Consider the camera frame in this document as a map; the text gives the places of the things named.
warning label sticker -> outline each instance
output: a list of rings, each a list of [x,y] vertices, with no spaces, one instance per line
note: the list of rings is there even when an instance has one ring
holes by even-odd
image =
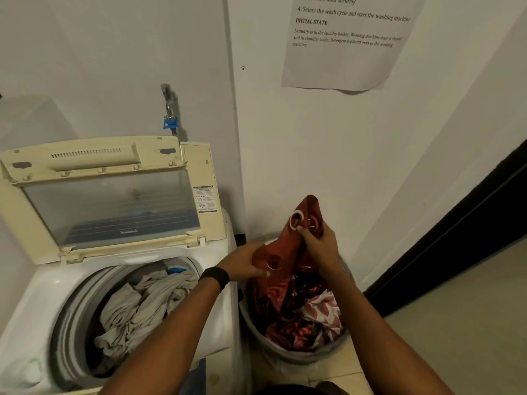
[[[198,212],[218,212],[214,198],[214,186],[194,187]]]

black watch strap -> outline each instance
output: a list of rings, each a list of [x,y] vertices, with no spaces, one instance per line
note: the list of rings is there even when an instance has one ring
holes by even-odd
[[[225,270],[218,266],[209,267],[208,269],[205,269],[199,279],[201,280],[205,277],[211,277],[215,279],[220,284],[220,291],[223,291],[225,286],[229,284],[230,281],[229,273],[227,273]]]

paper sign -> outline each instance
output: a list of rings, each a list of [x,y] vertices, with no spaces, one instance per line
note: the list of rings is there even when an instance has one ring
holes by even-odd
[[[293,0],[283,87],[370,90],[392,71],[425,0]]]

laundry basket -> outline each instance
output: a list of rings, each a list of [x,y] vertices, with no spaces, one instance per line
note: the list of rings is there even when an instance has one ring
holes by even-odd
[[[351,275],[351,272],[344,263],[343,259],[339,257],[340,261],[342,262],[342,265],[344,267],[344,270]],[[271,362],[272,365],[276,365],[276,363],[273,361],[274,359],[286,363],[288,365],[298,365],[298,366],[306,366],[311,365],[315,362],[318,362],[319,360],[329,358],[332,356],[346,341],[346,339],[349,337],[349,333],[346,327],[344,327],[344,331],[342,332],[342,335],[339,339],[337,339],[335,342],[332,342],[330,344],[324,345],[317,349],[314,352],[294,352],[294,351],[286,351],[284,348],[282,348],[279,345],[276,345],[273,341],[267,339],[264,335],[262,335],[256,326],[253,324],[253,321],[251,320],[249,309],[247,306],[247,300],[246,300],[246,285],[241,286],[241,291],[243,293],[243,299],[239,301],[238,305],[240,307],[241,315],[243,316],[243,319],[247,323],[247,327],[253,333],[254,337],[260,344],[262,351],[264,353],[264,356],[267,358],[269,362]]]

top-loading washing machine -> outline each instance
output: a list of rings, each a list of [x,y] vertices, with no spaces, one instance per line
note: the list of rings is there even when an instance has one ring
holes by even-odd
[[[205,143],[69,140],[2,152],[0,169],[3,219],[38,266],[0,338],[0,392],[102,386],[113,370],[101,369],[93,339],[110,296],[157,270],[199,275],[235,247]],[[240,393],[234,283],[217,299],[194,360],[227,349],[228,391]]]

